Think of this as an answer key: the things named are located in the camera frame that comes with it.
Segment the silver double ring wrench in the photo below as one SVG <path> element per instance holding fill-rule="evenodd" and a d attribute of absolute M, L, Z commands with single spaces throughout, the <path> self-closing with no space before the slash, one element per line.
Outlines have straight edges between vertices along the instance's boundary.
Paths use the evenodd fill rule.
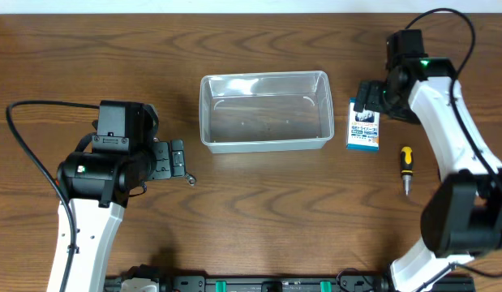
<path fill-rule="evenodd" d="M 196 184 L 196 178 L 192 174 L 186 174 L 185 179 L 187 183 L 192 187 Z"/>

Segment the blue white bit set box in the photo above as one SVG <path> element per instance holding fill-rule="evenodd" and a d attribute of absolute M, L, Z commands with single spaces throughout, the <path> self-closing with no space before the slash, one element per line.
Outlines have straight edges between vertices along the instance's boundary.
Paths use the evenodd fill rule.
<path fill-rule="evenodd" d="M 378 152 L 380 147 L 380 114 L 366 109 L 362 112 L 356 112 L 354 106 L 355 99 L 350 98 L 346 148 Z"/>

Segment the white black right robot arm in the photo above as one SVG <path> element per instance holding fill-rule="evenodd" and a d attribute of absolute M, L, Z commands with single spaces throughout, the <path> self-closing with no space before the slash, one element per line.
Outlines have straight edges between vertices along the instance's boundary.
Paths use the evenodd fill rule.
<path fill-rule="evenodd" d="M 456 267 L 502 249 L 502 162 L 470 117 L 452 62 L 429 57 L 418 29 L 395 32 L 386 45 L 387 78 L 360 83 L 354 112 L 422 125 L 441 184 L 421 215 L 419 240 L 376 290 L 429 291 Z"/>

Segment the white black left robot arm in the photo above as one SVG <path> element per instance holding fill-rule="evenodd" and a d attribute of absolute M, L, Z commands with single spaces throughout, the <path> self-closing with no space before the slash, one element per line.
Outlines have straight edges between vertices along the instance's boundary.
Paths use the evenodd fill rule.
<path fill-rule="evenodd" d="M 64 200 L 58 207 L 58 241 L 49 291 L 100 291 L 114 238 L 132 190 L 150 181 L 185 178 L 181 140 L 157 138 L 153 105 L 102 101 L 94 131 L 58 166 Z"/>

